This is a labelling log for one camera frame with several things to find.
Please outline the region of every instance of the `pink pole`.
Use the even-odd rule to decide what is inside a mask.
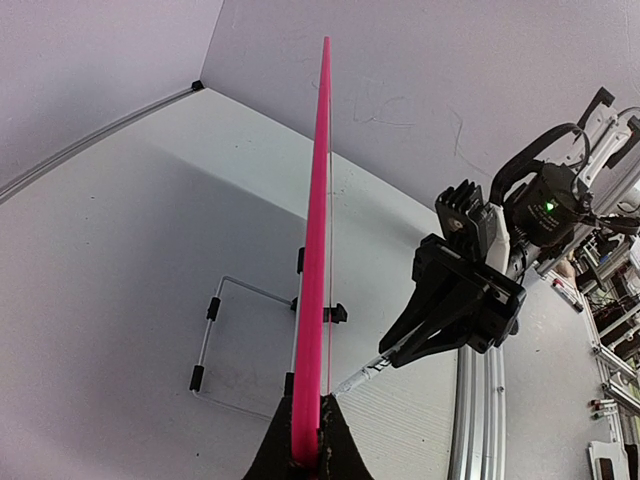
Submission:
[[[319,455],[330,103],[331,41],[325,37],[313,145],[304,275],[300,291],[300,325],[291,419],[293,460],[308,469],[317,468]]]

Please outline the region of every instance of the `pink stick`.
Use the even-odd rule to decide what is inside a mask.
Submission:
[[[329,37],[325,37],[318,91],[316,135],[313,145],[291,420],[293,459],[309,469],[317,468],[319,455],[330,103],[331,41]]]

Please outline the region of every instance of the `white table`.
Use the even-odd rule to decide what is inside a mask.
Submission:
[[[243,475],[267,424],[198,401],[189,376],[222,275],[296,295],[310,159],[308,139],[204,90],[0,206],[1,477]],[[350,318],[333,328],[332,385],[375,356],[413,289],[413,251],[438,230],[381,180],[338,156],[334,169],[335,299]],[[291,339],[286,308],[230,289],[206,390],[275,408]],[[424,359],[341,399],[375,478],[446,477],[455,363]]]

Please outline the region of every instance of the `pink strip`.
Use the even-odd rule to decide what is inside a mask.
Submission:
[[[331,41],[329,37],[325,37],[318,92],[316,135],[313,145],[291,420],[293,459],[309,469],[317,468],[319,454],[330,103]]]

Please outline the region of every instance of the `white wall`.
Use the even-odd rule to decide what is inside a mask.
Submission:
[[[488,186],[600,86],[640,104],[629,0],[227,0],[203,80],[311,136],[323,35],[334,150],[428,205],[465,177]]]
[[[0,186],[200,77],[222,0],[0,2]]]

